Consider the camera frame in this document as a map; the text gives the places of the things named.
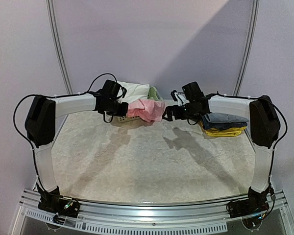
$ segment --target gray folded cloth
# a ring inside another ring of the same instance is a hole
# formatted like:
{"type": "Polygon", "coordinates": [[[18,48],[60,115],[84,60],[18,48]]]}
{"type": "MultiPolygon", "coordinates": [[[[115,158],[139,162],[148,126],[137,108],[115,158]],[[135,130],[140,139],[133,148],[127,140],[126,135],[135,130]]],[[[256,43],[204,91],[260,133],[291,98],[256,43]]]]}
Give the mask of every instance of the gray folded cloth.
{"type": "Polygon", "coordinates": [[[205,118],[208,122],[212,123],[248,122],[248,119],[245,117],[230,114],[205,114],[205,118]]]}

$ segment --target laundry basket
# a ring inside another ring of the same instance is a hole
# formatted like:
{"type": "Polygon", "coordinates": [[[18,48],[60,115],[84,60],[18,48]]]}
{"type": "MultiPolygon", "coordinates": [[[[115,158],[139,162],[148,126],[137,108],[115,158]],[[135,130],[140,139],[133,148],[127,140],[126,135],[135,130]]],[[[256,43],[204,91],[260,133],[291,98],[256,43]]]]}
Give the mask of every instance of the laundry basket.
{"type": "MultiPolygon", "coordinates": [[[[153,99],[155,101],[163,100],[163,98],[160,96],[160,94],[158,93],[158,91],[157,91],[157,89],[155,87],[150,87],[149,88],[148,99],[153,99]]],[[[122,122],[137,120],[137,119],[140,119],[140,117],[139,116],[135,116],[135,117],[118,117],[118,122],[122,123],[122,122]]]]}

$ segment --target white cloth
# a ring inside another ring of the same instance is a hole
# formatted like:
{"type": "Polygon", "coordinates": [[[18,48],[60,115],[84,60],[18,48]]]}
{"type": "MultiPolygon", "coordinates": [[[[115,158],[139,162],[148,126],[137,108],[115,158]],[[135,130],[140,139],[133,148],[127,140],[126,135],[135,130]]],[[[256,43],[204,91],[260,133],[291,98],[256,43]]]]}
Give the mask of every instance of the white cloth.
{"type": "MultiPolygon", "coordinates": [[[[124,98],[120,98],[119,102],[132,103],[138,99],[147,99],[149,93],[149,84],[141,85],[137,83],[118,82],[125,87],[127,92],[124,98]]],[[[118,96],[122,95],[122,90],[119,91],[118,96]]]]}

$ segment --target white wall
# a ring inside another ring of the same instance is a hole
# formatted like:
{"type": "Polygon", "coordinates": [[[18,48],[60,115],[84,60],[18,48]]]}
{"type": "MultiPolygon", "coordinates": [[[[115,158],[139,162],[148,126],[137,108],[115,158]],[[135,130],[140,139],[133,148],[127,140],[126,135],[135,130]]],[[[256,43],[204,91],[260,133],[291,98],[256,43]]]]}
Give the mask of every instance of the white wall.
{"type": "Polygon", "coordinates": [[[112,72],[119,80],[156,86],[164,98],[193,81],[206,94],[233,93],[252,0],[54,2],[74,92],[112,72]]]}
{"type": "Polygon", "coordinates": [[[285,115],[289,132],[278,144],[273,181],[294,217],[294,0],[261,1],[241,95],[268,94],[285,115]]]}
{"type": "MultiPolygon", "coordinates": [[[[0,1],[0,235],[7,235],[24,188],[35,181],[29,144],[14,130],[12,114],[26,94],[64,94],[46,1],[0,1]]],[[[30,101],[18,111],[24,130],[30,101]]]]}

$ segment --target pink towel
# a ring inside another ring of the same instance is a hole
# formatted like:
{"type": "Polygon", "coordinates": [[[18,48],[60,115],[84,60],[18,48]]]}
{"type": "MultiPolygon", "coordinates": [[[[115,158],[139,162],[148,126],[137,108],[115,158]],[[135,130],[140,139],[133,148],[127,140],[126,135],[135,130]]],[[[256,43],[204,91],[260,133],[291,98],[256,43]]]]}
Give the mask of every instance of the pink towel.
{"type": "Polygon", "coordinates": [[[165,111],[164,101],[154,101],[152,99],[138,99],[128,105],[127,116],[139,116],[142,120],[161,121],[165,111]]]}

